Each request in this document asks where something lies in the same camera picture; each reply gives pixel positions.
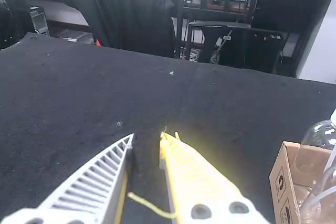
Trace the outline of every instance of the plastic bottle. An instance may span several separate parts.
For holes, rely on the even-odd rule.
[[[314,149],[312,146],[330,150],[331,152],[324,151],[324,153],[321,152],[322,155],[316,155],[316,153],[312,152],[312,149]],[[318,122],[308,129],[295,158],[296,171],[302,176],[305,175],[311,178],[312,181],[309,184],[314,185],[317,176],[321,175],[323,171],[333,164],[336,156],[335,146],[336,109],[329,120]]]
[[[336,223],[336,166],[328,168],[300,207],[302,224]]]

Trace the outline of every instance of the box label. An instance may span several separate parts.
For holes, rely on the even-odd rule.
[[[282,167],[279,171],[277,179],[275,180],[275,188],[277,190],[278,202],[280,202],[284,192],[286,190],[286,181],[283,174],[284,168]]]
[[[283,205],[280,211],[281,223],[282,224],[293,224],[293,218],[291,210],[289,207],[289,200],[286,199],[285,204]]]

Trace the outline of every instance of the screw hole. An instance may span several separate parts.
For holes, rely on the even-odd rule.
[[[247,214],[249,212],[248,207],[242,202],[232,202],[229,206],[231,214]]]
[[[41,218],[34,218],[32,220],[29,220],[25,224],[43,224],[43,220]]]
[[[193,219],[208,219],[211,217],[211,210],[206,205],[197,204],[191,210],[191,217]]]
[[[81,221],[81,220],[73,220],[73,221],[69,222],[68,224],[84,224],[84,222]]]

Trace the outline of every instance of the cardboard box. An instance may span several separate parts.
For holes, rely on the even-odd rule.
[[[283,142],[269,175],[276,224],[300,223],[298,202],[304,200],[307,194],[299,189],[313,186],[315,178],[322,175],[330,156],[329,150],[305,146],[304,156],[312,161],[314,170],[317,172],[313,175],[303,173],[296,169],[294,163],[299,147],[300,144],[297,143]]]

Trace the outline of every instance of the black table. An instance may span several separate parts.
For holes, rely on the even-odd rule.
[[[336,106],[336,86],[30,34],[0,52],[0,218],[37,207],[135,133],[128,189],[169,210],[159,135],[179,131],[274,222],[268,175]],[[122,223],[170,223],[127,199]]]

